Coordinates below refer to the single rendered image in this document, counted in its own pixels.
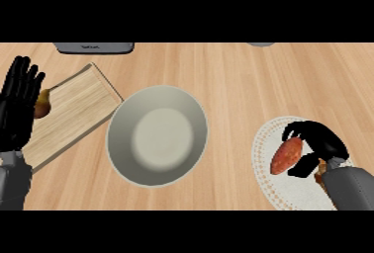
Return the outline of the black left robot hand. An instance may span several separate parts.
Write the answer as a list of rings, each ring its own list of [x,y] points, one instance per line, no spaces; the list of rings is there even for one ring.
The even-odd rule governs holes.
[[[0,152],[19,151],[29,141],[44,78],[31,58],[16,56],[0,91]]]

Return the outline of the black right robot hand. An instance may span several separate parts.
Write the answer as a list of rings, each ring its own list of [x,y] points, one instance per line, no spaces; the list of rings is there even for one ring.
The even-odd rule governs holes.
[[[315,121],[293,122],[285,126],[282,140],[298,137],[309,145],[312,153],[301,156],[288,175],[306,178],[319,160],[328,161],[332,157],[347,160],[349,152],[344,143],[331,129]]]

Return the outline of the brown-orange item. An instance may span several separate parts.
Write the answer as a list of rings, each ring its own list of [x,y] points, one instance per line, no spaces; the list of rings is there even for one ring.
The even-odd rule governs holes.
[[[321,175],[324,174],[325,172],[325,161],[319,158],[318,159],[318,168],[316,168],[316,172],[313,173],[313,178],[315,178],[315,182],[319,184],[324,192],[327,193],[327,189],[325,189],[325,185],[324,185],[324,182],[321,180]]]

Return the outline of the white round placemat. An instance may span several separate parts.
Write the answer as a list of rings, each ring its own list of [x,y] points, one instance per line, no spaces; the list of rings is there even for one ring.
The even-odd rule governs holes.
[[[276,210],[334,211],[332,201],[313,177],[318,168],[306,178],[290,176],[288,172],[270,173],[273,155],[284,143],[284,129],[290,123],[304,121],[304,118],[285,116],[270,119],[260,126],[251,146],[251,166],[262,192]]]

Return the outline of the pale wooden cutting board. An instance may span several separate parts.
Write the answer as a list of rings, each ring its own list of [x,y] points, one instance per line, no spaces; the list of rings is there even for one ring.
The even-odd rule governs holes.
[[[22,151],[38,171],[108,121],[123,102],[93,62],[50,92],[52,110],[34,120],[32,136]]]

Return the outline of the orange sweet potato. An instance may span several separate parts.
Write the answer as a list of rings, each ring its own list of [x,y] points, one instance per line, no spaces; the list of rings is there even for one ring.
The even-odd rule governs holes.
[[[296,165],[301,158],[303,141],[298,137],[291,137],[279,146],[272,162],[270,174],[279,175],[291,166]]]

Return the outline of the grey-white bowl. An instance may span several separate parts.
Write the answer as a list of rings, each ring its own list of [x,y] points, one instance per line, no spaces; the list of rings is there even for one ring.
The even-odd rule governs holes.
[[[195,167],[207,146],[208,123],[196,98],[168,85],[137,91],[118,106],[106,131],[106,154],[134,185],[171,185]]]

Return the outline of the brown-yellow pear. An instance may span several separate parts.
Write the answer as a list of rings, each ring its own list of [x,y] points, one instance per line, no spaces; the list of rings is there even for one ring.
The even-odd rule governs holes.
[[[35,110],[34,110],[34,118],[43,118],[52,110],[52,102],[50,102],[50,90],[44,89],[40,92],[40,96],[35,102]]]

